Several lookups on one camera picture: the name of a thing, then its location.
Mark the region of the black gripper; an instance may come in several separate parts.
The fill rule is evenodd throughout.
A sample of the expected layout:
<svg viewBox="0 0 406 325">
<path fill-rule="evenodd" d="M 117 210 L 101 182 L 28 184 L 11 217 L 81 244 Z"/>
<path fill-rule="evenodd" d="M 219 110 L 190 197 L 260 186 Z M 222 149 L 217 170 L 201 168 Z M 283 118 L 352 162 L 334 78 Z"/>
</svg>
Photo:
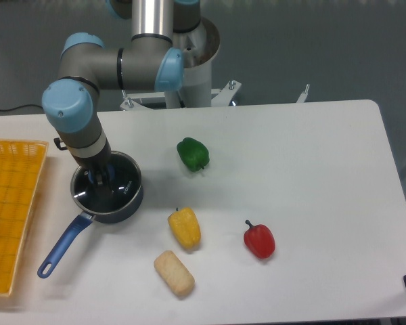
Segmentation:
<svg viewBox="0 0 406 325">
<path fill-rule="evenodd" d="M 110 160 L 111 148 L 106 137 L 65 137 L 65 140 L 57 137 L 53 142 L 59 150 L 69 151 L 82 168 L 95 171 L 94 186 L 110 186 L 112 167 L 105 166 Z"/>
</svg>

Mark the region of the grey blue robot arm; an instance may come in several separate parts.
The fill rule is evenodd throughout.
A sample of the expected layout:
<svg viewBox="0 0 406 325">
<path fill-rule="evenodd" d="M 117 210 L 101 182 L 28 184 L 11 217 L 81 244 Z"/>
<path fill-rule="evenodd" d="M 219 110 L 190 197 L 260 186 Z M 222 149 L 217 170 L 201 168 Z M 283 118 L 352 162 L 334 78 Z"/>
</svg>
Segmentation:
<svg viewBox="0 0 406 325">
<path fill-rule="evenodd" d="M 107 5 L 119 18 L 132 22 L 126 47 L 107 48 L 99 37 L 85 32 L 69 36 L 58 78 L 41 100 L 66 149 L 97 186 L 113 178 L 110 145 L 96 113 L 100 91 L 179 91 L 185 62 L 181 50 L 173 46 L 173 37 L 200 23 L 199 1 L 108 1 Z"/>
</svg>

